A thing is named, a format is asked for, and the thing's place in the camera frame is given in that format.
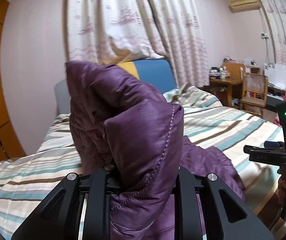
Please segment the grey yellow blue headboard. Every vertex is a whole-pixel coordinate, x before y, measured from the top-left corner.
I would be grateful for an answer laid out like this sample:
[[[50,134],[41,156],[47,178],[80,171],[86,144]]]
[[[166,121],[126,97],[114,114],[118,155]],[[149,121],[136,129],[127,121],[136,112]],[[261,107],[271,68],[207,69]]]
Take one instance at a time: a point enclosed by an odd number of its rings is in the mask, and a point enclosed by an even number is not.
[[[135,60],[117,64],[131,75],[143,82],[150,83],[161,93],[177,88],[170,63],[161,60]],[[54,95],[57,103],[57,113],[70,113],[70,94],[68,92],[67,81],[61,80],[54,86]]]

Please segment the striped bed quilt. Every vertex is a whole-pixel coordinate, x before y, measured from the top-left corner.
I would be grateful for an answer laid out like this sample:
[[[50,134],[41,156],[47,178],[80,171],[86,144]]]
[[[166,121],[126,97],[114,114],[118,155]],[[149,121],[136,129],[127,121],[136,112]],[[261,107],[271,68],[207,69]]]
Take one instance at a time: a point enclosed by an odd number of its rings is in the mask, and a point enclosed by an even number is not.
[[[224,107],[214,95],[191,85],[164,94],[184,108],[184,135],[201,148],[220,149],[232,162],[244,186],[247,205],[268,226],[276,239],[286,234],[276,194],[277,167],[249,161],[245,145],[261,147],[283,141],[282,129],[238,109]],[[0,234],[13,232],[70,172],[81,172],[68,114],[60,114],[35,154],[0,162]]]

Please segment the wooden desk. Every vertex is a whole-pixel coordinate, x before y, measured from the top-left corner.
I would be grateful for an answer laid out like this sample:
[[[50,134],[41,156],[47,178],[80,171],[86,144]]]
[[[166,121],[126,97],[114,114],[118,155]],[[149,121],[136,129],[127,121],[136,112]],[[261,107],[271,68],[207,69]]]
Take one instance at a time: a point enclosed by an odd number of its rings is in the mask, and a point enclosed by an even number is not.
[[[232,107],[232,99],[240,99],[242,94],[243,74],[246,65],[243,63],[223,63],[222,67],[230,73],[225,79],[213,79],[210,77],[210,88],[225,88],[225,101],[227,106]]]

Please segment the purple puffer jacket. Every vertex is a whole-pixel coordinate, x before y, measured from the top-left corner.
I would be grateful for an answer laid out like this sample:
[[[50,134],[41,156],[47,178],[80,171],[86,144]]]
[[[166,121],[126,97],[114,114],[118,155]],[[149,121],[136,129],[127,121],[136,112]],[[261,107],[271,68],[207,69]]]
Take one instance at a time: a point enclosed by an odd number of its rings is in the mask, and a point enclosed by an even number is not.
[[[66,63],[71,96],[70,130],[83,171],[114,161],[129,192],[110,200],[112,239],[173,239],[172,187],[180,166],[215,173],[241,199],[244,184],[231,160],[183,134],[184,109],[119,66]]]

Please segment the wall air conditioner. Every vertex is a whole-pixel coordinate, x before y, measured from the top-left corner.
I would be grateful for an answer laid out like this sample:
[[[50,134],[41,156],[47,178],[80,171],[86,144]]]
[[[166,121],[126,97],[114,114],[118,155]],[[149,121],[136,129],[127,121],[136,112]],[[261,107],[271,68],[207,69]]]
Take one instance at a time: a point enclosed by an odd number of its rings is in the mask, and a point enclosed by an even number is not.
[[[231,0],[229,2],[229,8],[233,13],[248,10],[259,10],[260,7],[261,3],[259,0]]]

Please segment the wooden rattan chair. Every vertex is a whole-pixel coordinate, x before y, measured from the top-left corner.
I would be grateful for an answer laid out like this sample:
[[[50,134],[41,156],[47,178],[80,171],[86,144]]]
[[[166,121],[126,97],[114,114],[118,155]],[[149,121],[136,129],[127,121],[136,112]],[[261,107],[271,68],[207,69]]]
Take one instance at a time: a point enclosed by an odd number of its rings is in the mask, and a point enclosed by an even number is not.
[[[267,76],[246,73],[243,77],[240,110],[262,118],[267,101],[267,92]]]

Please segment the white patterned curtain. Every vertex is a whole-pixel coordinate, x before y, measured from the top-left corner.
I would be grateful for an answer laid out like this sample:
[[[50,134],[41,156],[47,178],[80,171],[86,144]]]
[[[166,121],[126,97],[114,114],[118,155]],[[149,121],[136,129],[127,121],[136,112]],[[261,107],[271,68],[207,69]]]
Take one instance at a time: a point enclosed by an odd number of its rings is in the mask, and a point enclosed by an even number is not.
[[[67,0],[66,39],[69,60],[166,59],[177,85],[209,84],[194,0]]]

